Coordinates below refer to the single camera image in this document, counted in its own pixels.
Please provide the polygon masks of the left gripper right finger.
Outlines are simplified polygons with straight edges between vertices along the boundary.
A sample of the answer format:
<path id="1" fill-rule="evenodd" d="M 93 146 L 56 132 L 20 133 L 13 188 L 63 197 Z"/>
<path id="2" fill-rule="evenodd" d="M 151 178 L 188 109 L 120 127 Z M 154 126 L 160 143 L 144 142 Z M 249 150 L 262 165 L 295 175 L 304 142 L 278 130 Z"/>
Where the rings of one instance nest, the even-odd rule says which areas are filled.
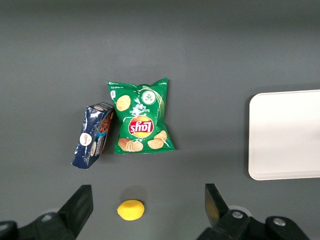
<path id="1" fill-rule="evenodd" d="M 213 183 L 204 190 L 205 212 L 210 222 L 199 240 L 308 240 L 291 219 L 269 216 L 262 223 L 240 209 L 230 209 Z"/>

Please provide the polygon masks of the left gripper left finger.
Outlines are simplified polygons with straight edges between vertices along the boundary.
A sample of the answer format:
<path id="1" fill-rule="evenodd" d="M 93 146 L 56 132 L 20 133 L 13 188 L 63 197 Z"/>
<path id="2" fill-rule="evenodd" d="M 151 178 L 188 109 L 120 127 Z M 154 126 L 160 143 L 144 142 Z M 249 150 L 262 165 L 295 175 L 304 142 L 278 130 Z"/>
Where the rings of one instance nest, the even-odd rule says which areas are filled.
<path id="1" fill-rule="evenodd" d="M 79 189 L 57 211 L 48 212 L 18 227 L 15 221 L 0 223 L 2 240 L 75 240 L 93 212 L 91 185 Z"/>

